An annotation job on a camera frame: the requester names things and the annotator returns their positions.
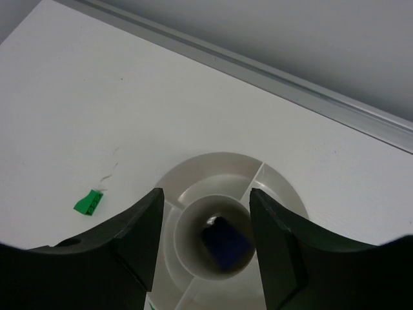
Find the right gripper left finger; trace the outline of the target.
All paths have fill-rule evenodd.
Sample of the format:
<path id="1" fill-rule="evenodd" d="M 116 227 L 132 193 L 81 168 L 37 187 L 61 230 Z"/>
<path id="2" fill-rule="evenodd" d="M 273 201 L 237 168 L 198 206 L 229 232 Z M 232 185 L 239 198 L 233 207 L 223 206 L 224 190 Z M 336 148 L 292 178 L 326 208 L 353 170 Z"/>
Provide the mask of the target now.
<path id="1" fill-rule="evenodd" d="M 164 192 L 57 245 L 1 245 L 1 309 L 143 309 L 152 290 Z"/>

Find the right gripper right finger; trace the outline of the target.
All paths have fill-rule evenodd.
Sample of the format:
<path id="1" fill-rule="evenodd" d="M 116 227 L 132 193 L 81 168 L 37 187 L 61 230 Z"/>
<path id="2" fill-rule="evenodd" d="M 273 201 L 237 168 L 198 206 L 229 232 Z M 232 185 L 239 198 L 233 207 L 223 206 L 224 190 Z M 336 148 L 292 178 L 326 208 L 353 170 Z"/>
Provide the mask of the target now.
<path id="1" fill-rule="evenodd" d="M 260 189 L 250 215 L 267 309 L 411 309 L 412 237 L 370 245 L 288 210 Z"/>

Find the dark blue lego brick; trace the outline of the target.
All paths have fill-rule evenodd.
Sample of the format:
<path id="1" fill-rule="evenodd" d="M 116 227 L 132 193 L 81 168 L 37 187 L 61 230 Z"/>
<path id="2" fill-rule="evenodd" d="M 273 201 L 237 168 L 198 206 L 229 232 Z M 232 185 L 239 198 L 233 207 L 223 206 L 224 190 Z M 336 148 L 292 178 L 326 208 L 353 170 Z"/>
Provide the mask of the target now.
<path id="1" fill-rule="evenodd" d="M 216 216 L 200 233 L 203 245 L 221 271 L 229 272 L 252 250 L 252 244 L 224 217 Z"/>

